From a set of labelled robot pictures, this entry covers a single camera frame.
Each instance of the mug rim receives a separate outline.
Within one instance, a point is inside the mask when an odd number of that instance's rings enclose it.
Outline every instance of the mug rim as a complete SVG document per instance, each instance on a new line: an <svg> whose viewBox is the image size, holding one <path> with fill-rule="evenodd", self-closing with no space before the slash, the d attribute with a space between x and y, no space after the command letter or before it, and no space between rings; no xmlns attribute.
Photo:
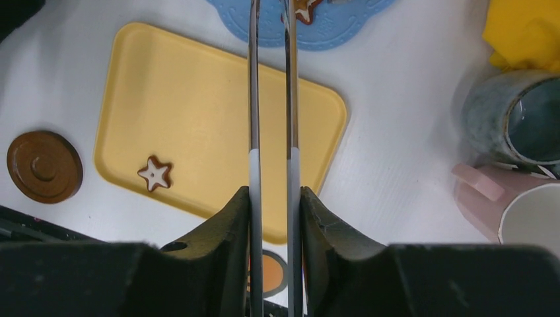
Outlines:
<svg viewBox="0 0 560 317"><path fill-rule="evenodd" d="M516 203L519 199L521 199L521 197L524 197L525 195L528 195L532 192L536 192L537 190L541 190L541 189L547 188L547 187L559 187L560 188L560 182L552 182L552 183L548 183L548 184L542 184L542 185L536 186L535 188L531 188L530 190L522 192L521 194L517 195L504 208L504 211L502 212L502 215L501 215L501 218L500 218L500 225L498 226L498 241L500 242L500 244L504 244L503 237L502 237L503 225L504 225L504 221L506 219L507 213L510 211L513 204Z"/></svg>
<svg viewBox="0 0 560 317"><path fill-rule="evenodd" d="M504 127L503 127L503 135L505 137L505 141L506 141L506 145L508 147L508 149L510 151L512 151L512 153L518 158L520 159L520 161L522 163L529 163L529 164L534 164L534 165L555 165L555 164L560 164L560 155L558 157L557 160L551 160L551 161L541 161L541 160L534 160L532 158L528 158L524 155L522 155L521 153L519 153L519 151L517 151L517 149L515 148L515 146L513 145L509 132L508 132L508 128L509 128L509 121L510 121L510 117L511 117L511 113L513 112L515 106L517 106L517 104L521 101L521 99L523 99L523 97L525 97L531 90L539 87L542 84L548 83L550 81L560 81L560 73L550 73L550 77L543 79L541 81L538 81L536 83L531 84L530 86L528 86L527 88L525 88L522 92L520 92L519 94L517 94L517 96L515 96L515 98L512 100L512 102L509 104L506 116L504 118Z"/></svg>

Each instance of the mug handle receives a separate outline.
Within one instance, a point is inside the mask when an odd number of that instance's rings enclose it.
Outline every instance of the mug handle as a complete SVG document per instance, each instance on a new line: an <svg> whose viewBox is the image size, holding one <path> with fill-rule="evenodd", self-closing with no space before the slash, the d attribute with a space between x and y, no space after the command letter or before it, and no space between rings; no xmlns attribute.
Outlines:
<svg viewBox="0 0 560 317"><path fill-rule="evenodd" d="M460 163L455 165L451 170L451 174L457 176L461 182L471 186L491 201L498 201L506 192L502 186L498 185L490 177L466 164Z"/></svg>

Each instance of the wooden coaster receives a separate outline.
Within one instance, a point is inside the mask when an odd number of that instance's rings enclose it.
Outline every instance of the wooden coaster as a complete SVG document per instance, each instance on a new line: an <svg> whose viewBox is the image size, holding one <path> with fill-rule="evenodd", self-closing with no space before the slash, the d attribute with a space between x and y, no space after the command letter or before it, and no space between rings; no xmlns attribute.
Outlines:
<svg viewBox="0 0 560 317"><path fill-rule="evenodd" d="M40 203L59 203L82 184L80 156L62 136L33 131L17 137L8 149L8 171L17 188Z"/></svg>

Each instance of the mug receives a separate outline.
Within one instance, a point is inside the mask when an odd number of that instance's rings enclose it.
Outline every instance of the mug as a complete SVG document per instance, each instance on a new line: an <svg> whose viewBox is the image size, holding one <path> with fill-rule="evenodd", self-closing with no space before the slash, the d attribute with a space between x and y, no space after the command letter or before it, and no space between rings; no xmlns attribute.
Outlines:
<svg viewBox="0 0 560 317"><path fill-rule="evenodd" d="M560 256L560 182L495 166L457 164L456 203L491 242L533 244Z"/></svg>
<svg viewBox="0 0 560 317"><path fill-rule="evenodd" d="M466 139L503 163L560 163L560 73L513 71L475 87L461 112Z"/></svg>

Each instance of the gray mug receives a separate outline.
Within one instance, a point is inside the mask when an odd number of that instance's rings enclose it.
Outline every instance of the gray mug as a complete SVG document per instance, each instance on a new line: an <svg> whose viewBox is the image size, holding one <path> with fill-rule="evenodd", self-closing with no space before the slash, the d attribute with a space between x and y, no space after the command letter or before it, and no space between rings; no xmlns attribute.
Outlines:
<svg viewBox="0 0 560 317"><path fill-rule="evenodd" d="M503 163L560 163L560 73L513 71L475 87L461 112L467 140Z"/></svg>

